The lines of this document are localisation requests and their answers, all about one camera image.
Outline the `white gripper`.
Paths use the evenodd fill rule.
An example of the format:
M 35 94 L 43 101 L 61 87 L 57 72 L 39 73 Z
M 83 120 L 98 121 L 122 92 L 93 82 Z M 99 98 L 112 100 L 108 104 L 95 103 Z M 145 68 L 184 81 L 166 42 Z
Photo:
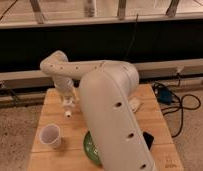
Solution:
M 55 80 L 55 87 L 60 94 L 62 100 L 73 100 L 75 99 L 74 94 L 74 83 L 69 77 L 58 77 Z

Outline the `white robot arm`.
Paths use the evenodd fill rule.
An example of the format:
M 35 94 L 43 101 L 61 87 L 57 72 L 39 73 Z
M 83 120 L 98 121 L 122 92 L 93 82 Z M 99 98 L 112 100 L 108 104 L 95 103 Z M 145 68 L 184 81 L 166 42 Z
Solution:
M 85 122 L 105 171 L 158 171 L 145 142 L 129 96 L 139 74 L 125 61 L 70 62 L 56 51 L 40 63 L 65 106 L 75 104 L 70 81 L 79 81 L 79 101 Z

